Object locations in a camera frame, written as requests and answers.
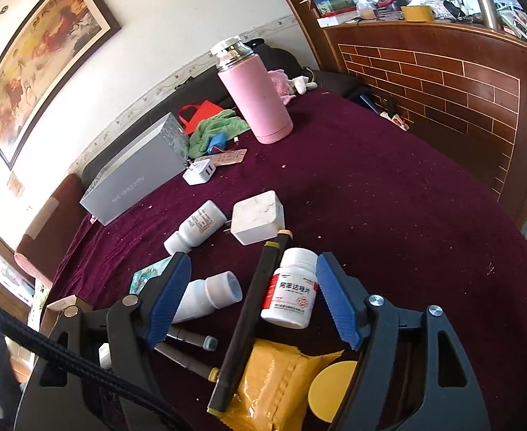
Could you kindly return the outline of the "teal tissue pack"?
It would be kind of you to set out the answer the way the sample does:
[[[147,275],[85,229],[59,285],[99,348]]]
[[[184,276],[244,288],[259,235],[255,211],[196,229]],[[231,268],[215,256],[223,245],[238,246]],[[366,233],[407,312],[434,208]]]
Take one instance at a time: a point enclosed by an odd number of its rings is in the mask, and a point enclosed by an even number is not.
[[[161,276],[161,274],[169,265],[171,259],[172,257],[169,256],[143,269],[137,270],[132,276],[129,293],[133,295],[139,295],[143,290],[143,287],[150,279]]]

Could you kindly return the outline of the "yellow round jar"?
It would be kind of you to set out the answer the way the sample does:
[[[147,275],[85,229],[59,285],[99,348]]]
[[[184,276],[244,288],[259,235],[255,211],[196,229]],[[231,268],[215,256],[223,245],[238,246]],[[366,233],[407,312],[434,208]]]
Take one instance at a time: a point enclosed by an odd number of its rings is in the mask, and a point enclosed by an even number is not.
[[[321,371],[309,386],[309,409],[320,420],[331,423],[343,402],[356,369],[356,361],[336,362]]]

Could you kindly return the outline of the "large white pill bottle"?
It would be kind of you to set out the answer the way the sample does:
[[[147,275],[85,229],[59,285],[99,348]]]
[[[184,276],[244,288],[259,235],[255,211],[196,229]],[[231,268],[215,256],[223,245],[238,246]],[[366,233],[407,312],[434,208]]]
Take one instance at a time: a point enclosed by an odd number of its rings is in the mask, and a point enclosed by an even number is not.
[[[234,273],[229,270],[196,279],[188,283],[178,306],[173,323],[178,324],[207,316],[217,309],[240,302],[243,298],[241,286]]]

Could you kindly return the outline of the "grey capped black marker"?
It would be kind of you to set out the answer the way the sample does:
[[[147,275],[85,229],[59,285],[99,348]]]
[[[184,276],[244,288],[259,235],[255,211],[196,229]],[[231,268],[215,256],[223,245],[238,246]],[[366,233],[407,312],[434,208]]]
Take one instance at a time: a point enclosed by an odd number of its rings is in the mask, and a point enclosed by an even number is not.
[[[169,328],[166,338],[192,344],[193,346],[201,347],[206,351],[215,351],[218,347],[218,340],[216,338],[208,335],[193,333],[177,326],[171,326]]]

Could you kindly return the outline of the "yellow capped black marker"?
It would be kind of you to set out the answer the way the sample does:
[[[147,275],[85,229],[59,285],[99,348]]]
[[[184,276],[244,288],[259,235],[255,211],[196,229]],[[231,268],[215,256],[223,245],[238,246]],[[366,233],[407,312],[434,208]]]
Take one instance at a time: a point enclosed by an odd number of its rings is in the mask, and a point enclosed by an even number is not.
[[[184,369],[190,370],[198,376],[204,377],[210,381],[210,383],[215,383],[219,378],[219,368],[210,367],[199,360],[192,358],[190,355],[181,352],[177,348],[169,346],[167,343],[157,343],[154,349]]]

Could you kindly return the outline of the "orange foil snack packet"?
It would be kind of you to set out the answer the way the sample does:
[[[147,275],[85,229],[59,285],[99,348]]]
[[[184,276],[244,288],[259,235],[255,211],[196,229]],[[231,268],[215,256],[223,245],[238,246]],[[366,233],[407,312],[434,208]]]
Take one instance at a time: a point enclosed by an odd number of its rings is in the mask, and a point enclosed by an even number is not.
[[[301,430],[313,379],[341,355],[310,356],[295,346],[256,340],[221,422],[232,430]]]

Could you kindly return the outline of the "white spray bottle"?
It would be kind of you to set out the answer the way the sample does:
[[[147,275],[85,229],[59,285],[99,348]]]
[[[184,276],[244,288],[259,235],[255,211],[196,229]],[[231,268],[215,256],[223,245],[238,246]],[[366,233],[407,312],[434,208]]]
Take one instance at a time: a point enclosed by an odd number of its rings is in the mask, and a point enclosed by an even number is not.
[[[111,355],[110,355],[110,345],[108,343],[103,343],[99,349],[99,361],[100,366],[105,370],[111,369]]]

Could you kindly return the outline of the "cardboard tray box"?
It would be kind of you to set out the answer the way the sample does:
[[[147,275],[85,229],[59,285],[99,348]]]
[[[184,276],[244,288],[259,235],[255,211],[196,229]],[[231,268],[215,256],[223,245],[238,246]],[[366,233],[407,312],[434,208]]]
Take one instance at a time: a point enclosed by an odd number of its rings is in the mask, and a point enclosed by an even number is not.
[[[91,311],[93,309],[89,303],[84,302],[83,299],[76,295],[70,295],[56,302],[51,302],[44,309],[40,321],[39,332],[48,337],[60,315],[70,306],[77,306],[83,311]]]

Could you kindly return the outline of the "olive capped black marker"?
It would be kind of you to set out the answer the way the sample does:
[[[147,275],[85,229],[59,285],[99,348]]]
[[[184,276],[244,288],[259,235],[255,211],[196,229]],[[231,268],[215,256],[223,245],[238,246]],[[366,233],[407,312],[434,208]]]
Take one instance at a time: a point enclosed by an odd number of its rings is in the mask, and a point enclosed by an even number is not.
[[[260,318],[262,301],[265,298],[269,279],[276,269],[280,254],[280,236],[269,240],[262,249],[261,258],[245,296],[241,313],[235,326],[232,340],[225,353],[220,374],[207,406],[208,413],[221,416],[232,401],[249,360],[254,332]]]

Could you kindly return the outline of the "small white pill bottle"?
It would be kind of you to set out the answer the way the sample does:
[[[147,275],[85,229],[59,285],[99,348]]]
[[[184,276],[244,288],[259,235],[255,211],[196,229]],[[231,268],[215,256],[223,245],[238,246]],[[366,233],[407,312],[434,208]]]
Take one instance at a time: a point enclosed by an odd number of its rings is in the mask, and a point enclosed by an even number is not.
[[[188,253],[221,229],[227,220],[225,213],[211,200],[207,200],[164,241],[164,248],[170,255]]]

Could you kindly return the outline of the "white bottle red label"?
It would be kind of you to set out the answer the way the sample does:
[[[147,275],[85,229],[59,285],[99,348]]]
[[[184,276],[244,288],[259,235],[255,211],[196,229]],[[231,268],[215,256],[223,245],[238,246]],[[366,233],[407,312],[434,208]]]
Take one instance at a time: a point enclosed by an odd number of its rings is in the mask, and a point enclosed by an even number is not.
[[[289,329],[306,329],[318,292],[318,256],[304,248],[287,249],[270,279],[261,318]]]

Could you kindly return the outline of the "maroon bed cover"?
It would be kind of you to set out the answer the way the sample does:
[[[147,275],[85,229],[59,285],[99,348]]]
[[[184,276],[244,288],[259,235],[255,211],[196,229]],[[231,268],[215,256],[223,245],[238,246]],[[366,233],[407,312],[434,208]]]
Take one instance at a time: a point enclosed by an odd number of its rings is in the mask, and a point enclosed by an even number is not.
[[[105,309],[206,201],[223,212],[273,191],[296,246],[331,252],[405,309],[436,303],[455,328],[495,430],[527,430],[527,241],[494,194],[417,137],[325,89],[289,104],[293,132],[207,183],[175,177],[110,225],[84,219],[49,298]]]

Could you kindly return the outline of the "white power adapter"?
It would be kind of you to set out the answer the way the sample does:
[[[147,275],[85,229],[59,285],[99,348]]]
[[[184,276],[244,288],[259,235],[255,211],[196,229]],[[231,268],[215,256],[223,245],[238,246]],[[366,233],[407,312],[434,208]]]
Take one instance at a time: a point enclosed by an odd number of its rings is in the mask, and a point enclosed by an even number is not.
[[[230,233],[244,246],[274,238],[284,229],[284,208],[272,190],[240,200],[232,207]]]

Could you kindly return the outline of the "white usb charger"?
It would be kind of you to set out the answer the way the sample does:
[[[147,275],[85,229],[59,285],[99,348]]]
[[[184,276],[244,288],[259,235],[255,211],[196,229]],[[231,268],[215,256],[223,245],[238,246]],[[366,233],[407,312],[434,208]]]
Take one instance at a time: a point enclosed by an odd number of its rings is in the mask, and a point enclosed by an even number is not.
[[[213,177],[216,166],[211,159],[193,162],[183,174],[184,181],[190,186],[206,184]]]

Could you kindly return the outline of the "orange capped thin marker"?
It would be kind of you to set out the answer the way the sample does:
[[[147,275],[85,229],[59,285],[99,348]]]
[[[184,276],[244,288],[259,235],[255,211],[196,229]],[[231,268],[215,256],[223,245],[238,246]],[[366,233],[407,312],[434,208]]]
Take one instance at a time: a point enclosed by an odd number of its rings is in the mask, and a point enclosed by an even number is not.
[[[284,253],[285,250],[290,246],[290,243],[293,240],[293,233],[289,230],[280,230],[277,232],[276,238],[274,241],[278,245],[278,251]]]

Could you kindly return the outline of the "grey shoe box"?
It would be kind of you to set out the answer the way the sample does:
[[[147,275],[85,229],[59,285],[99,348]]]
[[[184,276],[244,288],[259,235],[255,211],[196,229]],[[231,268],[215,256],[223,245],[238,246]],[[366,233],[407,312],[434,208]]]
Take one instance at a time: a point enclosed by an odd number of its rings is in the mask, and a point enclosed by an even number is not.
[[[188,136],[169,112],[105,164],[79,203],[106,226],[183,172],[187,150]]]

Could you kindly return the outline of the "pink foil sachet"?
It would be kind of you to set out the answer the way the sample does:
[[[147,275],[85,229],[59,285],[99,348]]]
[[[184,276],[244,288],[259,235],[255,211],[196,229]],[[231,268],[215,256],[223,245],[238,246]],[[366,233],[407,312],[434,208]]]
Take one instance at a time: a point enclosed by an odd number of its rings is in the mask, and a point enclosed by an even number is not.
[[[243,159],[245,158],[246,154],[247,154],[246,149],[236,149],[236,150],[230,150],[230,151],[226,151],[226,152],[219,153],[219,154],[200,157],[196,159],[194,162],[198,163],[198,162],[209,161],[215,167],[231,166],[232,164],[243,162]]]

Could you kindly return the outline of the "green cloth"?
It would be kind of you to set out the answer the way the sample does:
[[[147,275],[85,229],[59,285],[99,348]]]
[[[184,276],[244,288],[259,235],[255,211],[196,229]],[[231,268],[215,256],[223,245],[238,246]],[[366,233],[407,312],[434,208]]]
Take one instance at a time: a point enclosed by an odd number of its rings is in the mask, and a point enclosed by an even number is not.
[[[225,133],[228,139],[233,139],[249,129],[248,122],[232,109],[225,109],[197,125],[188,141],[187,156],[190,159],[204,156],[211,138],[218,133]]]

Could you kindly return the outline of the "red bag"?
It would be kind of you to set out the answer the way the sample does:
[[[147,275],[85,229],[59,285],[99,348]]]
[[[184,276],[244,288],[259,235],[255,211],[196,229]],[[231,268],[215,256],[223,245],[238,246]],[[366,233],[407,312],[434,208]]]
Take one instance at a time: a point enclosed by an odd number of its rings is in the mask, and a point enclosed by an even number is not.
[[[177,112],[178,119],[184,128],[185,134],[191,134],[200,122],[210,119],[223,109],[217,104],[204,100],[199,104],[188,104],[180,108]]]

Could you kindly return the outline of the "pink thermos bottle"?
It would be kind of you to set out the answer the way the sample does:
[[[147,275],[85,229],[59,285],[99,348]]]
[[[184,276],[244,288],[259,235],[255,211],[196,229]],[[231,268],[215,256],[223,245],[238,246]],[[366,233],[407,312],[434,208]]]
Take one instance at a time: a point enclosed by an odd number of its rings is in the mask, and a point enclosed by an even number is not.
[[[293,130],[291,117],[272,85],[262,59],[240,37],[211,48],[218,75],[259,143],[272,144]]]

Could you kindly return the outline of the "pink plush toy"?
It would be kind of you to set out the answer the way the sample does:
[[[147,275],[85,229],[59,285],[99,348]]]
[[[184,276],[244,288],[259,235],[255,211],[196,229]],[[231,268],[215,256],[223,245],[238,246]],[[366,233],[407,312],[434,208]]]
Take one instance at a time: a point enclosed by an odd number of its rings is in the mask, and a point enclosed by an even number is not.
[[[283,69],[269,70],[267,74],[269,74],[272,85],[282,100],[282,103],[287,105],[296,96],[296,90],[291,80]]]

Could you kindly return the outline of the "framed horse painting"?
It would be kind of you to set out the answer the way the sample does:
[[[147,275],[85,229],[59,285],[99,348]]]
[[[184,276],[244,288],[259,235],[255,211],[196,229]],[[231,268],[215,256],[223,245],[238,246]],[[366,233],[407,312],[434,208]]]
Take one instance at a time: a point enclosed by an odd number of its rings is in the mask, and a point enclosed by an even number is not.
[[[43,112],[120,29],[104,0],[39,0],[0,56],[0,156],[12,168]]]

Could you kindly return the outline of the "brown wooden footboard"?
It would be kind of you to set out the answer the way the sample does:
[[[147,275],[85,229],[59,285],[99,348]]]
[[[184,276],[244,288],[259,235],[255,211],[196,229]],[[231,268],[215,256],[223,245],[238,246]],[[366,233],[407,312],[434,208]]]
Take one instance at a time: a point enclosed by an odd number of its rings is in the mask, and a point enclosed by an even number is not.
[[[448,22],[322,28],[286,0],[318,65],[393,100],[411,133],[469,170],[517,226],[527,221],[527,43]]]

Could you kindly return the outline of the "yellow tape roll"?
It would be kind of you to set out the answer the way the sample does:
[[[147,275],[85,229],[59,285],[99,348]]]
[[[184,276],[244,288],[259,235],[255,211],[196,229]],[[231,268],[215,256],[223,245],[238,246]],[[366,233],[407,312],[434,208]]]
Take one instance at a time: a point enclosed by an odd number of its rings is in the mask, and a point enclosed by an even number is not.
[[[428,5],[407,5],[401,8],[405,22],[433,22],[434,15]]]

